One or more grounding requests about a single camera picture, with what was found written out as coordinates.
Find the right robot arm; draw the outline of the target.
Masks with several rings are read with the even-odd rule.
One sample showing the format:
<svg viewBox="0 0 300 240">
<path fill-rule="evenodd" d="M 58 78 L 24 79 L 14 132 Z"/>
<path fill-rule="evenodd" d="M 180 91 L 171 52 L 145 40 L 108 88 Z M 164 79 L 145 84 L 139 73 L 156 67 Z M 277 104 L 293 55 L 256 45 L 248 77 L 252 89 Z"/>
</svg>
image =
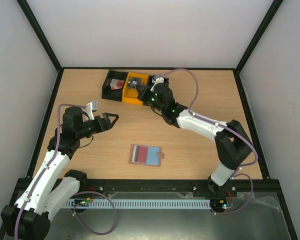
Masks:
<svg viewBox="0 0 300 240">
<path fill-rule="evenodd" d="M 187 106 L 175 101 L 166 82 L 152 87 L 140 83 L 136 90 L 138 100 L 157 110 L 168 125 L 192 131 L 215 143 L 219 163 L 207 179 L 207 188 L 214 196 L 223 193 L 225 183 L 254 148 L 240 122 L 217 121 L 190 111 Z"/>
</svg>

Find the light blue credit card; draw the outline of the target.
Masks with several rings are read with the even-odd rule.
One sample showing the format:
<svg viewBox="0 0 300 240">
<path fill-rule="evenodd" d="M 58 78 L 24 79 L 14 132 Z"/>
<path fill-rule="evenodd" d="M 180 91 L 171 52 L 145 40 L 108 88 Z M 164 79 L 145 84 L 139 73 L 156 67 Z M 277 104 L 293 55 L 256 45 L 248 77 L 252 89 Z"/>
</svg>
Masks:
<svg viewBox="0 0 300 240">
<path fill-rule="evenodd" d="M 159 166 L 160 165 L 160 157 L 158 155 L 159 152 L 160 152 L 159 147 L 149 146 L 147 149 L 145 164 L 150 166 Z"/>
</svg>

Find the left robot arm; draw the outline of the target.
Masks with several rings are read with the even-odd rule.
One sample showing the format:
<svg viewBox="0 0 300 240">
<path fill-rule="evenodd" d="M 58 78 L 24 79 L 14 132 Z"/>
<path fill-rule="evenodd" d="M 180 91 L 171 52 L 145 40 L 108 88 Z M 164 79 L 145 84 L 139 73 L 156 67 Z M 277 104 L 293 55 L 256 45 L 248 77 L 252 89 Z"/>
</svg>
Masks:
<svg viewBox="0 0 300 240">
<path fill-rule="evenodd" d="M 6 234 L 16 240 L 43 240 L 59 210 L 72 196 L 87 187 L 87 174 L 70 170 L 55 183 L 81 146 L 81 140 L 110 130 L 119 115 L 104 112 L 95 116 L 93 103 L 65 104 L 57 114 L 57 128 L 50 139 L 44 160 L 24 193 L 1 212 Z"/>
</svg>

